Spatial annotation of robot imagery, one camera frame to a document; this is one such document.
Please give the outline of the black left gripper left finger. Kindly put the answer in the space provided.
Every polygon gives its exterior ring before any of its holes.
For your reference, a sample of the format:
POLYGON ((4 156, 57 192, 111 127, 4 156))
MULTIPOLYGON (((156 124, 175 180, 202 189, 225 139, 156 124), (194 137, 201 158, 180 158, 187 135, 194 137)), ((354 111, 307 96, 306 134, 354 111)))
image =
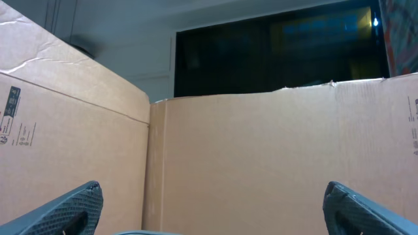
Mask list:
POLYGON ((89 181, 1 225, 1 235, 93 235, 103 208, 103 192, 89 181))

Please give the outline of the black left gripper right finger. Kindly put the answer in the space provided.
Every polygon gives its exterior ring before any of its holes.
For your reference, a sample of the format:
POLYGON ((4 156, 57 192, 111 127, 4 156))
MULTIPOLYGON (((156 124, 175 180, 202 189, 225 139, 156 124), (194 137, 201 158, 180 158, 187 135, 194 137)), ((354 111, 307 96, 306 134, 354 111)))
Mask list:
POLYGON ((345 185, 331 181, 323 199, 329 235, 416 235, 417 225, 345 185))

